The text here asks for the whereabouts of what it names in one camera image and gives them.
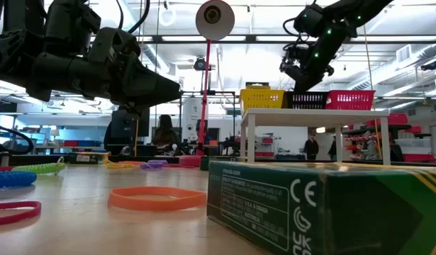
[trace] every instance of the green coiled toy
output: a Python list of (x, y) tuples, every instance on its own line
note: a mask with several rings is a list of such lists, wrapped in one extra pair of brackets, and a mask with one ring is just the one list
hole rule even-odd
[(51, 174), (57, 175), (65, 168), (64, 158), (60, 157), (57, 163), (37, 164), (28, 166), (16, 166), (12, 171), (28, 171), (35, 174)]

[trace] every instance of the ceiling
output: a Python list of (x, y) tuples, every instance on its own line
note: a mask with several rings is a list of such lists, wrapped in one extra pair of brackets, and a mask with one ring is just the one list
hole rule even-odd
[[(119, 0), (124, 13), (123, 28), (130, 28), (144, 10), (142, 0)], [(45, 0), (47, 9), (52, 0)], [(163, 1), (151, 1), (150, 12), (138, 35), (148, 38), (153, 35), (199, 35), (195, 26), (196, 12), (205, 1), (176, 0), (167, 1), (168, 9)], [(287, 18), (293, 18), (301, 12), (310, 1), (304, 0), (227, 0), (235, 13), (235, 26), (232, 35), (283, 35), (282, 23)], [(318, 0), (317, 4), (327, 6), (336, 1)], [(90, 7), (102, 18), (101, 27), (116, 27), (120, 14), (116, 0), (91, 0)], [(370, 35), (436, 35), (436, 0), (395, 0), (376, 18), (366, 24), (366, 32)], [(374, 89), (378, 96), (385, 96), (394, 89), (413, 84), (424, 78), (436, 75), (433, 72), (419, 72), (418, 78), (414, 66), (402, 68), (400, 71), (385, 71), (380, 78), (380, 69), (390, 67), (396, 60), (396, 51), (406, 46), (402, 43), (406, 37), (392, 38), (392, 43), (343, 45), (331, 65), (335, 68), (334, 75), (325, 77), (314, 90), (353, 89), (359, 80), (369, 77), (370, 69), (376, 74)], [(294, 86), (287, 75), (279, 71), (279, 64), (284, 55), (282, 47), (288, 42), (278, 44), (215, 44), (211, 49), (210, 63), (217, 67), (211, 75), (211, 86), (214, 89), (239, 91), (247, 81), (269, 82), (273, 88), (289, 89)], [(170, 79), (184, 79), (184, 90), (199, 90), (202, 73), (192, 69), (197, 57), (206, 53), (204, 43), (177, 43), (149, 45), (168, 63), (175, 64), (177, 71)], [(418, 52), (428, 45), (416, 46)], [(160, 74), (165, 70), (155, 68), (147, 56), (142, 55), (142, 62), (149, 68), (156, 69)], [(411, 89), (390, 96), (420, 95), (436, 89), (436, 79), (428, 81), (428, 85), (417, 84)], [(15, 91), (9, 86), (6, 93)]]

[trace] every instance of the table leg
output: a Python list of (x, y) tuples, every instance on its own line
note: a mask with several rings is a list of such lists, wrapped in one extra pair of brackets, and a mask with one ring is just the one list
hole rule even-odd
[(246, 157), (246, 125), (241, 123), (240, 157)]
[(381, 149), (383, 150), (383, 165), (391, 165), (391, 150), (389, 148), (388, 118), (381, 119)]
[(342, 143), (342, 129), (340, 125), (336, 126), (336, 153), (337, 162), (342, 162), (344, 157), (344, 145)]
[(255, 114), (247, 115), (247, 161), (255, 162)]

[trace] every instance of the black basket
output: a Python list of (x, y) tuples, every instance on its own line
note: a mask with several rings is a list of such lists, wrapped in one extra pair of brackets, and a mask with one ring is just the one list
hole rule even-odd
[(288, 109), (325, 109), (328, 92), (286, 91), (284, 100)]

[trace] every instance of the blue coiled toy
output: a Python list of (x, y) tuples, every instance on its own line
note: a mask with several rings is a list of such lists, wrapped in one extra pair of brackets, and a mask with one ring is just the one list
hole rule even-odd
[(0, 171), (0, 188), (29, 186), (36, 180), (36, 174), (25, 171)]

